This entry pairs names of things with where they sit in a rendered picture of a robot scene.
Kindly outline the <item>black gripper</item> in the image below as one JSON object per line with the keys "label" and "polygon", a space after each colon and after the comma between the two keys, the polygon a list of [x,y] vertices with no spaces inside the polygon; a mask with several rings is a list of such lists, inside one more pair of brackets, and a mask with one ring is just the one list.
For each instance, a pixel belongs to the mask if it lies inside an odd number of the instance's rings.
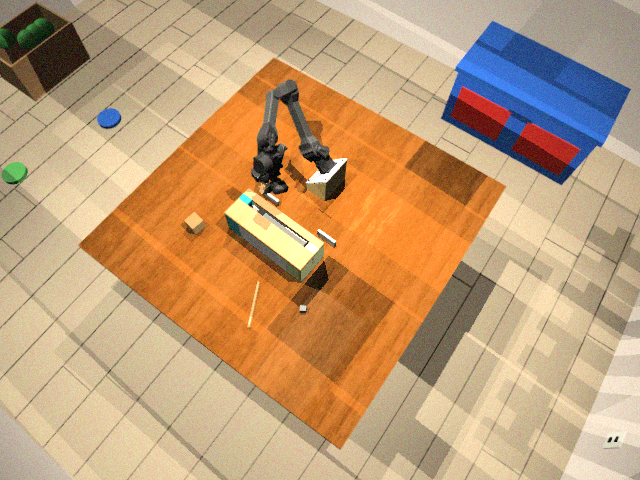
{"label": "black gripper", "polygon": [[[271,177],[268,178],[267,181],[263,182],[263,183],[266,183],[268,186],[267,193],[273,192],[273,194],[277,195],[277,194],[285,193],[288,191],[289,187],[285,183],[285,181],[277,177],[281,175],[281,173],[279,172],[280,168],[283,168],[282,163],[279,166],[273,166],[272,168],[269,169],[271,170]],[[268,183],[269,180],[271,182]]]}

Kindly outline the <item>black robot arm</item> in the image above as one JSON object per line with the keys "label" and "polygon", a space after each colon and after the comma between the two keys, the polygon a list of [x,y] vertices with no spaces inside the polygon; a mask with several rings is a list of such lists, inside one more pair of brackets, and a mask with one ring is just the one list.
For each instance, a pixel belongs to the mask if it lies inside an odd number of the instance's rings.
{"label": "black robot arm", "polygon": [[276,117],[279,99],[287,106],[300,136],[301,142],[298,148],[301,155],[310,162],[314,161],[320,174],[329,173],[337,162],[334,162],[329,155],[329,147],[321,145],[319,140],[312,135],[298,101],[297,84],[288,79],[276,88],[267,91],[265,98],[263,122],[256,137],[257,155],[252,157],[254,160],[253,168],[250,170],[252,177],[257,182],[267,181],[271,177],[269,169],[281,165],[285,150],[288,149],[282,142],[275,145],[278,141]]}

